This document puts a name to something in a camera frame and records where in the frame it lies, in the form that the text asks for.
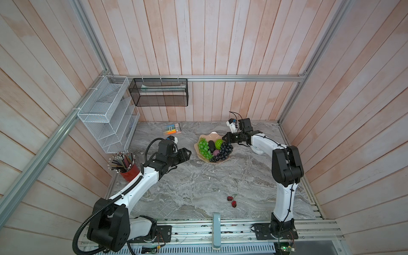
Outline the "dark purple grape bunch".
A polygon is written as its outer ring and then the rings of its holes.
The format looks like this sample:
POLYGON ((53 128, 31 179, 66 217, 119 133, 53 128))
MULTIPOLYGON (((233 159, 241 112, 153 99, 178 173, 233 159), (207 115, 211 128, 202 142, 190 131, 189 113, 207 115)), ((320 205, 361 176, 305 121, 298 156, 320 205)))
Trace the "dark purple grape bunch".
POLYGON ((225 161, 227 158, 229 158, 232 151, 233 151, 232 144, 224 142, 221 146, 220 154, 218 156, 213 156, 210 162, 217 163, 219 161, 225 161))

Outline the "bumpy green custard apple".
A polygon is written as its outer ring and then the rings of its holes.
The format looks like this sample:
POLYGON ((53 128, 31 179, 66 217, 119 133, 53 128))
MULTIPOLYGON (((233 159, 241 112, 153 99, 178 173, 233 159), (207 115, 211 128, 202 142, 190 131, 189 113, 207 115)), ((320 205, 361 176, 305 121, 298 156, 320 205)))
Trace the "bumpy green custard apple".
POLYGON ((215 148, 216 148, 217 150, 221 150, 221 146, 222 146, 222 144, 223 144, 224 142, 225 142, 225 141, 222 140, 222 139, 217 139, 217 140, 215 141, 215 148))

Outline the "dark avocado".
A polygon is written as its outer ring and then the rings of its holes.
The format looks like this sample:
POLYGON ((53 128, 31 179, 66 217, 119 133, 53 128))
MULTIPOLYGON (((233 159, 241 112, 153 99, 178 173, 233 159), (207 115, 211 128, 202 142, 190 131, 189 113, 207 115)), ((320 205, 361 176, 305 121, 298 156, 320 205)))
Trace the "dark avocado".
POLYGON ((216 150, 215 142, 213 140, 208 141, 209 151, 213 153, 216 150))

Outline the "green grape bunch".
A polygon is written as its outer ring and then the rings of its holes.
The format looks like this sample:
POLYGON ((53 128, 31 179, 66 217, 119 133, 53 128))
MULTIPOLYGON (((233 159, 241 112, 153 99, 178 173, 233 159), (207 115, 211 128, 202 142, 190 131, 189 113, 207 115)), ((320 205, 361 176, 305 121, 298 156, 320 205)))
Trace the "green grape bunch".
POLYGON ((211 160, 213 158, 214 155, 210 152, 209 143, 205 138, 200 138, 198 142, 198 148, 199 148, 200 154, 204 158, 208 160, 211 160))

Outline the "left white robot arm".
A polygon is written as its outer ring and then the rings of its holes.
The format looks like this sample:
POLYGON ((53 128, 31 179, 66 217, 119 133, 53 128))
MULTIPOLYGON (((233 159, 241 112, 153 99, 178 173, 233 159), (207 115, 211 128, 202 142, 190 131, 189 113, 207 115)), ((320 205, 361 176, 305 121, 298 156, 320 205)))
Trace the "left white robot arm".
POLYGON ((130 183, 108 199, 99 199, 92 214, 81 224, 74 235, 72 249, 77 255, 86 254, 78 246, 79 237, 87 229, 87 239, 98 244, 98 248, 89 251, 90 255, 103 251, 120 251, 136 238, 147 242, 156 242, 157 221, 149 216, 131 218, 130 214, 143 197, 165 174, 175 170, 181 163, 187 162, 192 152, 178 148, 177 139, 158 138, 158 151, 145 157, 141 171, 130 183))

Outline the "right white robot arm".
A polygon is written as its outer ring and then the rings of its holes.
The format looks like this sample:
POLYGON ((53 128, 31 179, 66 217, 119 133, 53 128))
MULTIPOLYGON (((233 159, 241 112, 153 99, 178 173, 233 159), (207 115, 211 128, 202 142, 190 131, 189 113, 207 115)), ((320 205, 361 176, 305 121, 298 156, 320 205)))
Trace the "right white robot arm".
POLYGON ((230 131, 223 137, 224 141, 245 145, 254 153, 265 154, 272 159, 272 176, 277 183, 277 193, 269 226, 271 234, 278 238, 279 234, 294 230, 294 195, 304 176, 298 148, 281 144, 254 130, 249 118, 229 119, 226 125, 230 131))

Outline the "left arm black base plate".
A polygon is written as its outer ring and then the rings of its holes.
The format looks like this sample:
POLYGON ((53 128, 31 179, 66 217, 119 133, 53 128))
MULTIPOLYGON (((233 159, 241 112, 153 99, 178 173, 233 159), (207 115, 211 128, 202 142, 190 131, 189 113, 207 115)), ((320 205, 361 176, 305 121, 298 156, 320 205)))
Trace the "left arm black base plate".
POLYGON ((172 237, 172 226, 169 225, 158 225, 156 228, 151 230, 151 232, 145 236, 139 238, 141 243, 168 243, 171 242, 172 237))

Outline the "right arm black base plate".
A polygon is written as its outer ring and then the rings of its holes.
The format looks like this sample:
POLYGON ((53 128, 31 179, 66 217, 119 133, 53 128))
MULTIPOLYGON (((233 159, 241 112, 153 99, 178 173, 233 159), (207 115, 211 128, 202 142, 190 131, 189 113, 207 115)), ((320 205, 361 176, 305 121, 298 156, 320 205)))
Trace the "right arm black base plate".
POLYGON ((255 223, 251 229, 257 240, 298 239, 298 233, 293 222, 285 223, 255 223))

